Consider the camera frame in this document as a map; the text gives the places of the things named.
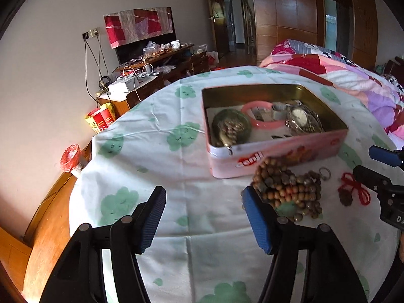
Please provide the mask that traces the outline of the white mug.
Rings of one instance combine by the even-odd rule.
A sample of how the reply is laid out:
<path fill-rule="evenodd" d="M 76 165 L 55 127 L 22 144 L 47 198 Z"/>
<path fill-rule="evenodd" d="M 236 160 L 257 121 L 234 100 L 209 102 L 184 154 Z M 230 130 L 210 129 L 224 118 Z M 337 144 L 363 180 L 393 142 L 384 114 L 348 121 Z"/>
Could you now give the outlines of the white mug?
<path fill-rule="evenodd" d="M 174 49 L 178 49 L 178 48 L 181 47 L 181 43 L 180 43 L 179 40 L 171 41 L 171 42 L 170 42 L 170 45 L 171 45 L 171 47 L 174 48 Z"/>

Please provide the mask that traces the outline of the white box on cabinet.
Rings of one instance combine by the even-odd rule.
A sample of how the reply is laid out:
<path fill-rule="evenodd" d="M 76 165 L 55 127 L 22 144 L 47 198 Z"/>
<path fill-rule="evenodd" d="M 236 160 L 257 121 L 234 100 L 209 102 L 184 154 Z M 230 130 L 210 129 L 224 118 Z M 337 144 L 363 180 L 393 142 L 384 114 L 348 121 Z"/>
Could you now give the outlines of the white box on cabinet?
<path fill-rule="evenodd" d="M 112 96 L 123 96 L 137 89 L 139 85 L 136 76 L 120 77 L 108 86 L 108 91 Z"/>

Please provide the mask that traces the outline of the wooden wardrobe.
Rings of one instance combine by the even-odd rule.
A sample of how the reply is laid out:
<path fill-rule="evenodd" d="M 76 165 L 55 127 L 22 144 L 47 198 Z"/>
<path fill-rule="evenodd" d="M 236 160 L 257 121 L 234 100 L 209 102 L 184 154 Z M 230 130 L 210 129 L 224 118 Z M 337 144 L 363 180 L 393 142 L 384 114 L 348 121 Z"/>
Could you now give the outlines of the wooden wardrobe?
<path fill-rule="evenodd" d="M 351 0 L 353 37 L 346 56 L 372 69 L 377 59 L 378 25 L 375 0 Z M 261 62 L 276 44 L 294 39 L 324 45 L 324 0 L 253 0 L 256 20 L 256 58 Z"/>

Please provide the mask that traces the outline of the silver wrist watch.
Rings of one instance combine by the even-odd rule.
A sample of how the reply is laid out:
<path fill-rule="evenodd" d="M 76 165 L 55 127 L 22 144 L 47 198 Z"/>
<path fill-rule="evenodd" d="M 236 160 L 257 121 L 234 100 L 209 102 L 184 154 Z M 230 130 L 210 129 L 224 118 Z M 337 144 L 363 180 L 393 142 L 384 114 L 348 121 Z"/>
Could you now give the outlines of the silver wrist watch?
<path fill-rule="evenodd" d="M 299 100 L 275 102 L 272 104 L 271 112 L 274 120 L 282 121 L 294 134 L 323 132 L 318 114 Z"/>

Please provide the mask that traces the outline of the black television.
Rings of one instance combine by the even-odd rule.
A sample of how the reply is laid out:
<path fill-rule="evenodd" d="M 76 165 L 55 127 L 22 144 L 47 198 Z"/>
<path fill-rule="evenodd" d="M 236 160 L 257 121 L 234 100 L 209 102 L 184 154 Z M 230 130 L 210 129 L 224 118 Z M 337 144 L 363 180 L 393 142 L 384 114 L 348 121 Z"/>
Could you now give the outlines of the black television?
<path fill-rule="evenodd" d="M 146 48 L 150 42 L 161 45 L 161 44 L 168 44 L 171 41 L 176 40 L 177 36 L 175 33 L 174 21 L 173 21 L 173 29 L 174 29 L 174 32 L 171 34 L 156 36 L 154 38 L 141 40 L 141 41 L 134 42 L 131 44 L 119 46 L 117 48 L 113 48 L 113 50 L 115 50 L 116 56 L 118 58 L 118 62 L 121 64 L 124 64 L 125 62 L 128 62 L 138 56 L 141 56 L 143 54 L 143 49 Z"/>

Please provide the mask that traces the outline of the red yellow carton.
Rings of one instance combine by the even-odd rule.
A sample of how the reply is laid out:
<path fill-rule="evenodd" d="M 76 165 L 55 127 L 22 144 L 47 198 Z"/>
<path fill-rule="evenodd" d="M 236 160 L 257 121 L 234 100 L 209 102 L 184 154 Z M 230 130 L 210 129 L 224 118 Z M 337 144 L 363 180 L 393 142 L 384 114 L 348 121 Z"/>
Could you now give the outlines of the red yellow carton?
<path fill-rule="evenodd" d="M 114 121 L 116 115 L 111 103 L 105 103 L 86 115 L 85 121 L 96 134 L 106 130 Z"/>

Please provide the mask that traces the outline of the red patchwork cloth cover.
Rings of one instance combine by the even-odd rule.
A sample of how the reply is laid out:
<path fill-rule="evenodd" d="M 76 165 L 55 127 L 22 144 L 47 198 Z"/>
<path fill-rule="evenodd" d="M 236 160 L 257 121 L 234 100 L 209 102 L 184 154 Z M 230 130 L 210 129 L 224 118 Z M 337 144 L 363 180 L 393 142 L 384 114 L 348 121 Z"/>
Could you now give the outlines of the red patchwork cloth cover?
<path fill-rule="evenodd" d="M 124 10 L 103 19 L 111 48 L 174 32 L 171 7 Z"/>

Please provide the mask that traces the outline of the pink Genji tin box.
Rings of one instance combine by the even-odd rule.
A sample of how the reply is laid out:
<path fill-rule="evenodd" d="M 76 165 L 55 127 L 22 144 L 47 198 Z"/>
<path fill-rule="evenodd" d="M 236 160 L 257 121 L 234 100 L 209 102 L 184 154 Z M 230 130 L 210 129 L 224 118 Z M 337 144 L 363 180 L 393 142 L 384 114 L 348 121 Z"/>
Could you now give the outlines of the pink Genji tin box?
<path fill-rule="evenodd" d="M 304 133 L 288 119 L 292 103 L 318 116 L 319 132 Z M 253 174 L 267 157 L 293 166 L 336 155 L 348 126 L 300 84 L 251 84 L 202 91 L 206 150 L 217 179 Z"/>

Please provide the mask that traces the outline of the wall power socket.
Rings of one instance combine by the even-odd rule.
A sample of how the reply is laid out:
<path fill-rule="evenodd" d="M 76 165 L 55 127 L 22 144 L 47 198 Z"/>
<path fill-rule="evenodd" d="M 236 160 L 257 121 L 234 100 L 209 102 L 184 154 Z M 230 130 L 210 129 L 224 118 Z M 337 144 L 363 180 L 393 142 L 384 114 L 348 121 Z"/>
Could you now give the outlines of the wall power socket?
<path fill-rule="evenodd" d="M 87 39 L 90 39 L 90 38 L 95 38 L 95 37 L 97 37 L 98 35 L 99 35 L 98 29 L 93 29 L 93 30 L 89 30 L 89 31 L 87 31 L 87 32 L 84 32 L 84 33 L 82 34 L 82 38 L 83 38 L 84 40 L 87 40 Z"/>

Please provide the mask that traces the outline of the colourful patchwork quilt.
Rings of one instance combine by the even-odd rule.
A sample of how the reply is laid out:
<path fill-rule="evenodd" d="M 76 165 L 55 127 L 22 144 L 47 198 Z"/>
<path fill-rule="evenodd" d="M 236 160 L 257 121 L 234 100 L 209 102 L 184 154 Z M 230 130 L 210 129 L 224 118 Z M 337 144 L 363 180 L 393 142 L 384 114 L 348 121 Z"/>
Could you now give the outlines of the colourful patchwork quilt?
<path fill-rule="evenodd" d="M 275 45 L 259 67 L 297 74 L 354 96 L 394 145 L 403 148 L 403 85 L 394 76 L 379 75 L 341 53 L 292 39 Z"/>

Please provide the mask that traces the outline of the pink jade bangle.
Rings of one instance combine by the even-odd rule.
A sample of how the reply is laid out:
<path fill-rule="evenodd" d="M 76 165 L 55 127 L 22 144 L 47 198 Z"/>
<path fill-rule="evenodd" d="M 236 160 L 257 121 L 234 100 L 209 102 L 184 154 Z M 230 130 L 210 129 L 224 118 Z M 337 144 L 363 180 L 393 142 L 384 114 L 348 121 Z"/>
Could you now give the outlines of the pink jade bangle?
<path fill-rule="evenodd" d="M 255 100 L 243 105 L 241 112 L 256 129 L 273 130 L 285 125 L 285 119 L 275 119 L 272 112 L 273 104 L 267 101 Z"/>

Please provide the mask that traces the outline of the wooden bedroom door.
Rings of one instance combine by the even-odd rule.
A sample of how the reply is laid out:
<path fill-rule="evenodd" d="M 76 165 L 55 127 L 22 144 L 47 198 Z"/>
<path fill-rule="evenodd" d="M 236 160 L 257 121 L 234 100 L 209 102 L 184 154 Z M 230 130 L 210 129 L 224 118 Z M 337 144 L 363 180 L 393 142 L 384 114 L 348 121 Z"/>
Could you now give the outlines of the wooden bedroom door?
<path fill-rule="evenodd" d="M 214 45 L 219 58 L 229 53 L 229 35 L 224 0 L 208 0 L 210 18 L 214 32 Z"/>

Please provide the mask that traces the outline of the brown wooden bead mala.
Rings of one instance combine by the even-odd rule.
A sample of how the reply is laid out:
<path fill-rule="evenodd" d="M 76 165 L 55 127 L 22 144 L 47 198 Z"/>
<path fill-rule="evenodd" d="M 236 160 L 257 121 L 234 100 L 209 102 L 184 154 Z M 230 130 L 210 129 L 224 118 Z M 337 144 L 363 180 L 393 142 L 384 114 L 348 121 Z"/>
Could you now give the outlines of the brown wooden bead mala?
<path fill-rule="evenodd" d="M 318 172 L 296 175 L 278 159 L 267 157 L 257 167 L 251 186 L 263 203 L 295 223 L 322 215 L 322 176 Z"/>

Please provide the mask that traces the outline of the red cord pendant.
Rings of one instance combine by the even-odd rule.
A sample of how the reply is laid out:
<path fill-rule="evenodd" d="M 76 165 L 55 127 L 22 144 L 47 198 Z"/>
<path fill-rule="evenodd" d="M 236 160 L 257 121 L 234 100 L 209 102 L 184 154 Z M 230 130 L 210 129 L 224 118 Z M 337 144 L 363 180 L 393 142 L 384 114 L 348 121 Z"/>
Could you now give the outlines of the red cord pendant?
<path fill-rule="evenodd" d="M 343 206 L 351 206 L 353 203 L 353 194 L 358 194 L 358 199 L 362 206 L 368 206 L 371 201 L 369 192 L 357 182 L 354 176 L 349 172 L 344 172 L 340 178 L 341 185 L 338 188 L 338 196 Z"/>

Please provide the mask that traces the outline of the wooden tv cabinet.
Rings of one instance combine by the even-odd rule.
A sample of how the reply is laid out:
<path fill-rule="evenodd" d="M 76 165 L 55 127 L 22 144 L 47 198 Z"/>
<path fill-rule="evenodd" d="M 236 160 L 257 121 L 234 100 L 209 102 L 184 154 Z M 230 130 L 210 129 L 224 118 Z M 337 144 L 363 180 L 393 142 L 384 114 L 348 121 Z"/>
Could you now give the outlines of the wooden tv cabinet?
<path fill-rule="evenodd" d="M 139 86 L 134 91 L 123 96 L 112 96 L 108 88 L 102 89 L 97 97 L 101 105 L 111 103 L 115 115 L 122 116 L 132 107 L 172 84 L 173 82 L 209 70 L 208 54 L 204 48 L 194 51 L 192 44 L 185 44 L 178 49 L 160 53 L 155 57 L 135 63 L 127 63 L 118 67 L 113 76 L 136 76 Z"/>

